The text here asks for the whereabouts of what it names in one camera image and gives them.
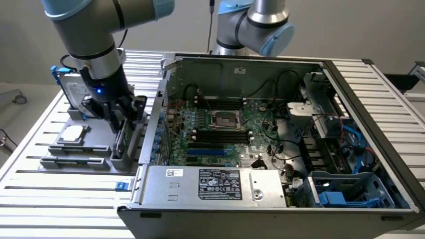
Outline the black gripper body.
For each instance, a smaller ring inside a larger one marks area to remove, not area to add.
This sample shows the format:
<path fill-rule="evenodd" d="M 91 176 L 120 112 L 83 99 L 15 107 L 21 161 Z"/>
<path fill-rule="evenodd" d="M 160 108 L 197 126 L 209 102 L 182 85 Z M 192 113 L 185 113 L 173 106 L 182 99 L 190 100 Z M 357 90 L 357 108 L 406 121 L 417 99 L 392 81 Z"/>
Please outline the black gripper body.
<path fill-rule="evenodd" d="M 133 100 L 135 106 L 137 107 L 136 120 L 143 118 L 147 97 L 135 96 L 135 93 L 129 89 L 124 68 L 120 67 L 116 72 L 105 78 L 93 79 L 89 74 L 89 68 L 83 67 L 80 68 L 80 75 L 91 97 L 97 104 L 93 108 L 93 112 L 99 118 L 104 119 L 105 103 L 111 103 L 124 116 L 123 99 Z"/>

